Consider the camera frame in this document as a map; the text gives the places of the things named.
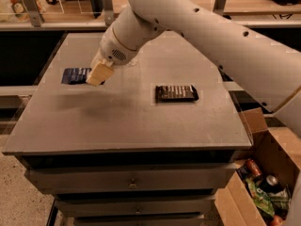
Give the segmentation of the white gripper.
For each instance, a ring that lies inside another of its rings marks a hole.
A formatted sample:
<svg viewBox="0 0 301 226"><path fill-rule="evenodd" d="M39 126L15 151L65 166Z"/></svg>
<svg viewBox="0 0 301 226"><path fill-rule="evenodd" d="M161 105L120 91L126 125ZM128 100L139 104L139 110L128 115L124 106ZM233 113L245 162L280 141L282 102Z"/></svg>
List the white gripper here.
<svg viewBox="0 0 301 226"><path fill-rule="evenodd" d="M120 40L113 31L106 31L100 40L86 82L92 86L99 86L113 75L113 64L126 65L137 55L137 52L137 43L132 40Z"/></svg>

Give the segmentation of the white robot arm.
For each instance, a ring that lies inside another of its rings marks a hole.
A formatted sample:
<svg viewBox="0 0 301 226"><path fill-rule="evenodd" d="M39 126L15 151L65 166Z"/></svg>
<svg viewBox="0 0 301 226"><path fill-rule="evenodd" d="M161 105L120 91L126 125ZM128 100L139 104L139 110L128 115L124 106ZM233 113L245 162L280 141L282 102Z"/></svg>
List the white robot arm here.
<svg viewBox="0 0 301 226"><path fill-rule="evenodd" d="M98 86L169 29L186 39L275 117L301 134L301 53L191 0L128 0L107 28L87 76Z"/></svg>

